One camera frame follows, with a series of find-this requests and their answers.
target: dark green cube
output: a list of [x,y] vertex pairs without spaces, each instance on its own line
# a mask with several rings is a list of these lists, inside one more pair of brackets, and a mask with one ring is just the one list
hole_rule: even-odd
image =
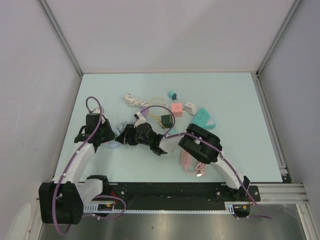
[[172,125],[174,124],[172,116],[170,114],[169,115],[162,115],[161,116],[161,123],[166,129],[171,128]]

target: pink cube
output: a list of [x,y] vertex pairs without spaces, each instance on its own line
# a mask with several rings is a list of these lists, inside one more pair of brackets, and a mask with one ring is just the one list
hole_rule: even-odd
[[176,118],[181,118],[183,113],[182,103],[172,103],[171,111]]

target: white cube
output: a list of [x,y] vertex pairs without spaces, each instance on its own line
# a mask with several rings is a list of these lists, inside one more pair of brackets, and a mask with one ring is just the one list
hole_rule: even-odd
[[197,113],[197,107],[194,103],[187,102],[184,106],[185,106],[185,111],[188,114],[195,115]]

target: white table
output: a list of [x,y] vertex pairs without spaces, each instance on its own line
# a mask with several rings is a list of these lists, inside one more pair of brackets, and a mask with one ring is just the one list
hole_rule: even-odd
[[[232,164],[252,182],[281,182],[276,156],[259,104],[250,73],[144,73],[144,74],[85,74],[72,112],[64,140],[57,172],[64,169],[74,146],[74,138],[86,122],[88,96],[99,99],[112,127],[132,121],[139,109],[129,107],[123,96],[130,93],[148,101],[154,97],[171,100],[167,93],[177,93],[178,102],[192,102],[206,108],[216,121],[210,132],[221,139],[223,150]],[[93,109],[94,100],[89,101]],[[163,109],[151,109],[162,114]],[[184,112],[177,118],[176,127],[184,131],[193,119]],[[151,117],[147,118],[157,133],[164,130]],[[89,175],[106,175],[110,182],[223,182],[211,166],[205,175],[188,175],[180,167],[180,150],[157,156],[148,146],[120,145],[107,148],[101,145],[89,162],[81,181]]]

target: white wall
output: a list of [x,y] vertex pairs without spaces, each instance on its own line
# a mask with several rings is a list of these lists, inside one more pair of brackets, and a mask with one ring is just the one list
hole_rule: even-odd
[[320,223],[320,1],[304,0],[261,80],[296,182]]
[[36,0],[0,8],[0,239],[50,180],[80,78]]
[[294,0],[48,0],[89,72],[255,71]]

